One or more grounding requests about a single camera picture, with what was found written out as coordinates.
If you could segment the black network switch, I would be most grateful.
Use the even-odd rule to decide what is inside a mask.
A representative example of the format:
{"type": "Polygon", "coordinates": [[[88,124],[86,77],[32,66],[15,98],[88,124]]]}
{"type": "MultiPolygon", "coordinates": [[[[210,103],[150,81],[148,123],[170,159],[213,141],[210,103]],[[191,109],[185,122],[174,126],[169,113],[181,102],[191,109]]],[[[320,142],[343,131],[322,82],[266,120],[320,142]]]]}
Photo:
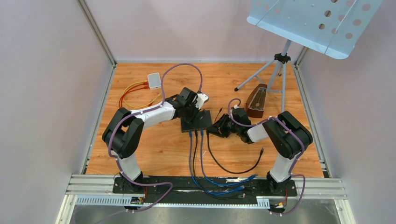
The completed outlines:
{"type": "Polygon", "coordinates": [[[207,129],[212,125],[211,112],[199,111],[195,116],[181,118],[181,132],[198,131],[207,129]]]}

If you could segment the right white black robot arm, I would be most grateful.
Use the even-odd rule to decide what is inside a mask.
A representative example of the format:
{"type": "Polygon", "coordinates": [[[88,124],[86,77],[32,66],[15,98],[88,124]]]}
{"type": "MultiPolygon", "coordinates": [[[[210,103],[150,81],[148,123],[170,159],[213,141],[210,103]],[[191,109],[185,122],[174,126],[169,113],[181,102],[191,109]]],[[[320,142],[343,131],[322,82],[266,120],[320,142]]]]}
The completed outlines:
{"type": "Polygon", "coordinates": [[[267,173],[267,190],[273,195],[284,191],[297,159],[313,143],[312,134],[288,111],[253,125],[245,109],[232,109],[206,132],[222,138],[235,133],[247,144],[269,138],[277,150],[276,161],[267,173]]]}

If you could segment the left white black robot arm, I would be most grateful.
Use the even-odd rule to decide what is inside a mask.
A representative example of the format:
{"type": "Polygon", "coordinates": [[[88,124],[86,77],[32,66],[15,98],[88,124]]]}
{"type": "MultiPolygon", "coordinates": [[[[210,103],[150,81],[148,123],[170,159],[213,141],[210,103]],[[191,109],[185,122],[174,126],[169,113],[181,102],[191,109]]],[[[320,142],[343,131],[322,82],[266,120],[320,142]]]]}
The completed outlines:
{"type": "Polygon", "coordinates": [[[209,96],[184,87],[179,94],[160,103],[139,110],[118,109],[102,134],[110,157],[116,159],[120,174],[126,179],[125,187],[132,193],[143,187],[142,171],[135,152],[142,132],[158,123],[184,118],[194,124],[209,96]]]}

